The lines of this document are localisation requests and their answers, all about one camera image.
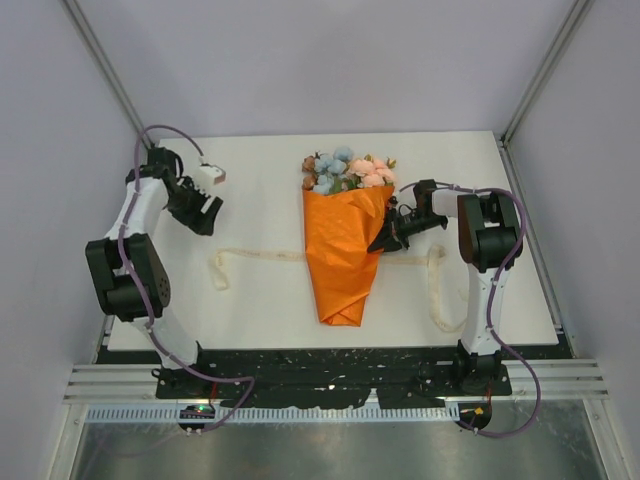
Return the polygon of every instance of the white table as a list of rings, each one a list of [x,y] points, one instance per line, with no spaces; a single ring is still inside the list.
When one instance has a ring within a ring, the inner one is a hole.
[[[357,155],[398,159],[399,184],[435,178],[468,187],[509,188],[491,132],[305,135],[198,139],[210,163],[227,171],[218,195],[224,205],[213,237],[199,237],[163,213],[153,241],[172,284],[172,307],[205,349],[362,348],[455,345],[429,318],[424,266],[381,264],[360,328],[331,327],[316,317],[305,263],[228,257],[231,288],[217,291],[207,260],[218,248],[303,252],[300,164],[316,150],[342,145]],[[187,141],[160,142],[177,152],[187,173],[197,154]],[[411,190],[399,195],[413,203]],[[458,253],[457,225],[411,237],[426,255],[432,243],[448,256],[441,272],[442,311],[457,324],[465,317],[467,268]],[[504,296],[502,337],[511,344],[555,344],[557,337],[528,245]],[[131,326],[115,322],[110,350],[150,350]]]

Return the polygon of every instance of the gray wall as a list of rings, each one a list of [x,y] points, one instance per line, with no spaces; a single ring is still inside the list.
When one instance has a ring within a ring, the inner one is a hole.
[[[496,130],[571,0],[81,0],[142,118],[195,135]]]
[[[84,245],[113,222],[133,133],[58,2],[0,2],[0,476],[41,478],[102,314]]]
[[[640,3],[596,1],[514,154],[570,333],[640,455]]]

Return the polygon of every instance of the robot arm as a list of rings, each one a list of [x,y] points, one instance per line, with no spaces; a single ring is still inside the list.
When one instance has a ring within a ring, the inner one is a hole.
[[[409,248],[409,235],[437,226],[446,228],[449,218],[457,218],[460,255],[469,269],[469,305],[466,327],[454,359],[454,377],[463,384],[473,377],[470,383],[482,385],[496,378],[500,371],[501,347],[487,326],[487,315],[496,273],[516,245],[520,233],[515,206],[504,194],[477,195],[438,188],[433,180],[418,182],[413,193],[415,210],[399,215],[394,207],[389,209],[384,226],[369,251]],[[521,252],[522,247],[496,283],[491,308],[496,333],[500,328],[504,287],[515,258]]]
[[[164,148],[149,151],[147,164],[140,169],[138,199],[125,226],[124,247],[127,258],[142,280],[156,317],[153,332],[167,351],[186,365],[198,360],[199,347],[189,337],[173,310],[171,284],[151,237],[163,209],[194,233],[212,235],[213,224],[222,200],[205,190],[224,180],[219,167],[203,164],[192,177],[178,174],[182,169],[178,155]],[[127,176],[127,196],[118,218],[105,238],[89,242],[85,255],[102,311],[129,322],[150,339],[148,316],[132,278],[122,272],[117,239],[125,212],[136,195],[133,172]],[[165,369],[181,367],[158,351]]]

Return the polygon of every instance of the flower bouquet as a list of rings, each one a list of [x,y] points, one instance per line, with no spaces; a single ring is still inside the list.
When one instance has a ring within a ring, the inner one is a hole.
[[[302,163],[305,256],[322,323],[362,323],[380,258],[367,248],[382,228],[395,166],[391,158],[354,158],[348,147]]]

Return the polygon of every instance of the orange fabric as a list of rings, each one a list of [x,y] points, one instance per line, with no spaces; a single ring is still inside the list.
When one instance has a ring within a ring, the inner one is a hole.
[[[380,253],[367,253],[384,222],[393,187],[335,195],[302,191],[307,265],[316,309],[328,325],[359,327]]]

